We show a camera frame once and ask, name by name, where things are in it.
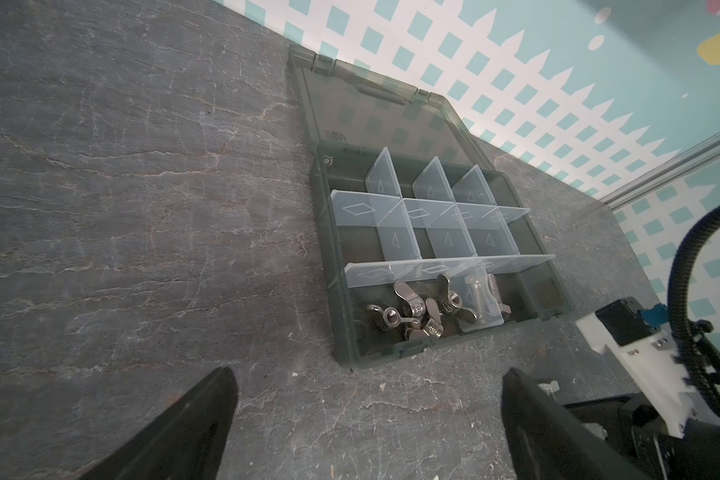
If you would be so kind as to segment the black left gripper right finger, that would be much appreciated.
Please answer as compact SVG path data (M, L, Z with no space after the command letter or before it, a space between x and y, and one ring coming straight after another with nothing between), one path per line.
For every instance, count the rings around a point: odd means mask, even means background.
M501 418L519 479L645 479L524 372L502 379Z

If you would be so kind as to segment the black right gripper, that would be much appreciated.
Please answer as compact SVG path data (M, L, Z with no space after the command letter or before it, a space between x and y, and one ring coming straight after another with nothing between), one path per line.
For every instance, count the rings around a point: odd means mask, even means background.
M720 479L720 426L689 419L679 438L643 394L570 403L593 434L653 479Z

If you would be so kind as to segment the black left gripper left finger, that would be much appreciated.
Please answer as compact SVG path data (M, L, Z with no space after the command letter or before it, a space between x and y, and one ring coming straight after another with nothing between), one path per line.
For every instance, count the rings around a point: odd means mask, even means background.
M232 369L216 368L83 477L214 479L237 403Z

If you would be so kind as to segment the silver wing nut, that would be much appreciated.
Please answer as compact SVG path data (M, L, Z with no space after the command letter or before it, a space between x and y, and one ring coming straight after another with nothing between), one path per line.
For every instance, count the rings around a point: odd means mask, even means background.
M406 318L422 319L427 313L424 299L417 294L406 282L398 280L394 283L395 294L402 301L402 310Z
M394 307L381 307L376 304L367 305L366 313L382 332L391 331L402 325L415 323L417 321L416 318L403 317Z
M477 322L477 315L474 310L464 306L461 296L451 286L450 277L446 274L439 274L437 285L439 294L437 303L442 314L474 325Z

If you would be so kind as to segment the silver hex bolt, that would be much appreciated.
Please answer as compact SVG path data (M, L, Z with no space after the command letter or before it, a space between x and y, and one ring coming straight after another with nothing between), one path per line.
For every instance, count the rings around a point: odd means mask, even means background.
M468 289L467 300L470 309L474 311L476 319L483 322L486 319L486 306L483 298L484 288L477 276L471 275L465 278Z

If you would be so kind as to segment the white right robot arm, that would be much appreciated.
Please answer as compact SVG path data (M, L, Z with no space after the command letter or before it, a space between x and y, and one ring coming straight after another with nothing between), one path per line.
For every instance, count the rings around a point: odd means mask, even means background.
M632 297L577 320L589 347L612 353L639 390L567 408L652 479L720 479L720 418L692 385L667 322L665 305Z

